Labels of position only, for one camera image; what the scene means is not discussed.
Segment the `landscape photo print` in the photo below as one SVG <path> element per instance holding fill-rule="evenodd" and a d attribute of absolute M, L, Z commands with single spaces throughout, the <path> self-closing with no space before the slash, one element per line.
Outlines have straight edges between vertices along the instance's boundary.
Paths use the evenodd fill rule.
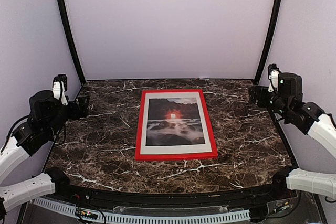
<path fill-rule="evenodd" d="M 149 99 L 147 146 L 202 144 L 205 137 L 195 97 Z"/>

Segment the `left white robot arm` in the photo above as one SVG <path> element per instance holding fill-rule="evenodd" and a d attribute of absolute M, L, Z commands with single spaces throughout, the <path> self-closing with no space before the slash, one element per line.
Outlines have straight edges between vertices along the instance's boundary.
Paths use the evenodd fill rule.
<path fill-rule="evenodd" d="M 61 101 L 54 97 L 52 91 L 44 90 L 30 97 L 29 105 L 30 114 L 14 124 L 1 150 L 1 180 L 47 142 L 54 141 L 68 120 L 85 118 L 88 115 L 89 96 Z M 23 203 L 53 193 L 63 201 L 74 197 L 69 178 L 57 167 L 23 182 L 3 186 L 1 217 Z"/>

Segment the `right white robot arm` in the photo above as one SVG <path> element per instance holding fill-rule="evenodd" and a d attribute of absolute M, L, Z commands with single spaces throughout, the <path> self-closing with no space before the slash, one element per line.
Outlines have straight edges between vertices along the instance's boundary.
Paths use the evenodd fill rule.
<path fill-rule="evenodd" d="M 335 121 L 314 102 L 304 102 L 302 78 L 294 73 L 272 69 L 269 86 L 254 85 L 249 88 L 249 102 L 279 114 L 284 124 L 294 125 L 301 133 L 321 144 L 332 156 L 335 155 Z M 323 195 L 335 202 L 335 175 L 309 172 L 295 166 L 286 166 L 276 172 L 268 195 L 280 199 L 288 190 L 305 191 Z"/>

